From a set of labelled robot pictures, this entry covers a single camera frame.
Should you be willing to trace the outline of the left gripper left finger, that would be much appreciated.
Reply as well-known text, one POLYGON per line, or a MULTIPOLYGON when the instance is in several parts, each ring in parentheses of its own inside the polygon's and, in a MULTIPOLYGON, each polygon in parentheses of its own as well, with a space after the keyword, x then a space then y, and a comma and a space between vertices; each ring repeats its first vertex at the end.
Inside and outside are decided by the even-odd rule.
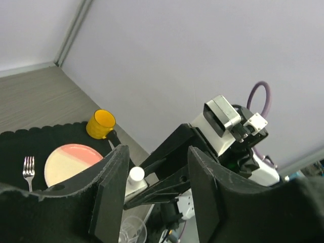
POLYGON ((44 191, 1 184, 1 242, 118 242, 129 148, 44 191))

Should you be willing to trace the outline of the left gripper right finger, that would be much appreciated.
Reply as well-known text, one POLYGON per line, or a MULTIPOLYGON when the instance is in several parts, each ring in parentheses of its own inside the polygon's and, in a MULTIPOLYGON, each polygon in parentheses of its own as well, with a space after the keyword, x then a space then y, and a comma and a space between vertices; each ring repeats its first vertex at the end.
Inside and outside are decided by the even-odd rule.
POLYGON ((323 242, 323 178, 266 187, 196 147, 188 170, 200 242, 323 242))

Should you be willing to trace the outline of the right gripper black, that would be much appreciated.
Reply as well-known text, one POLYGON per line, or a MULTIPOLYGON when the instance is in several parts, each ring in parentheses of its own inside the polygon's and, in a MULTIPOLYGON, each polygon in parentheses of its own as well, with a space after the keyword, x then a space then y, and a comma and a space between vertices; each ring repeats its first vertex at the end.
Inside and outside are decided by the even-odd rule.
POLYGON ((220 195, 217 180, 234 176, 239 182, 247 181, 259 165, 252 159, 252 147, 268 136, 266 129, 251 134, 243 142, 236 141, 227 131, 219 137, 214 130, 203 131, 189 124, 181 124, 140 165, 145 175, 155 173, 167 177, 125 202, 124 210, 140 205, 169 203, 186 192, 190 186, 200 197, 208 192, 220 195))

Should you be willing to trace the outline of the clear nail polish bottle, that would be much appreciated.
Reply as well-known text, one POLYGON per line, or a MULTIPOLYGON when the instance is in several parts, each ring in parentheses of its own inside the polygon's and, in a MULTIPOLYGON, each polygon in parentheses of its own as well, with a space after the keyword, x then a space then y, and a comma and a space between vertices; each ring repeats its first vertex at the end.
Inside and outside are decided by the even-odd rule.
POLYGON ((148 184, 145 179, 141 181, 134 181, 131 178, 127 179, 126 182, 126 191, 125 191, 125 201, 127 203, 129 200, 134 198, 137 194, 142 192, 148 187, 148 184))

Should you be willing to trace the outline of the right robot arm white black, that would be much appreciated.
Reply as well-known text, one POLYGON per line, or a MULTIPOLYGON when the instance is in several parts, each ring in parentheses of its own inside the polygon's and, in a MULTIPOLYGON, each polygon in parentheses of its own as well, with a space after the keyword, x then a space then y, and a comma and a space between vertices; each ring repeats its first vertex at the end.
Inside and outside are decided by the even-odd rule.
POLYGON ((140 165, 144 179, 154 173, 158 182, 135 190, 135 173, 131 169, 126 186, 124 208, 140 205, 175 204, 183 220, 195 215, 188 171, 188 148, 199 148, 227 169, 263 186, 279 182, 279 174, 270 158, 259 158, 253 147, 268 136, 267 121, 258 113, 233 105, 232 113, 240 121, 225 126, 221 111, 208 105, 192 123, 181 124, 140 165))

